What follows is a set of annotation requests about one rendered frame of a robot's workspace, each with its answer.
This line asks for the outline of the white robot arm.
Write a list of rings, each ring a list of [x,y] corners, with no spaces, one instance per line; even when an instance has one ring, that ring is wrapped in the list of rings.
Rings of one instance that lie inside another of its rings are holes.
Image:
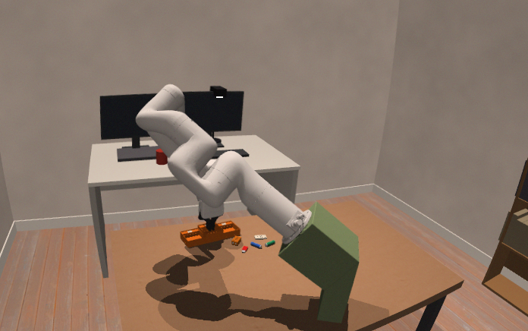
[[[164,86],[140,110],[136,123],[169,158],[170,172],[198,201],[218,208],[237,188],[242,203],[281,234],[284,244],[293,241],[309,222],[310,210],[303,212],[290,202],[239,153],[228,151],[211,159],[218,145],[185,115],[184,94],[175,85]]]

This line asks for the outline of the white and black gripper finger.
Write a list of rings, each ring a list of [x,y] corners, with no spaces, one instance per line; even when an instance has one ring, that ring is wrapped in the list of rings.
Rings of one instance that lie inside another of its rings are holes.
[[[215,222],[216,222],[216,220],[217,220],[218,217],[219,217],[219,216],[210,219],[210,221],[211,221],[211,223],[212,223],[212,230],[213,230],[213,231],[215,230]]]
[[[198,219],[199,219],[199,220],[205,220],[205,221],[206,221],[206,228],[207,228],[209,231],[212,231],[212,223],[210,222],[210,218],[209,218],[209,219],[204,219],[204,218],[201,216],[201,213],[200,213],[199,216],[198,216]]]

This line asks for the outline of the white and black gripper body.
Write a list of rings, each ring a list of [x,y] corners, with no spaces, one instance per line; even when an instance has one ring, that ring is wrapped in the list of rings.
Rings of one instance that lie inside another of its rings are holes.
[[[224,203],[218,207],[218,208],[212,208],[210,206],[207,206],[204,202],[199,200],[199,213],[201,213],[201,216],[204,219],[209,219],[216,216],[221,216],[224,213]]]

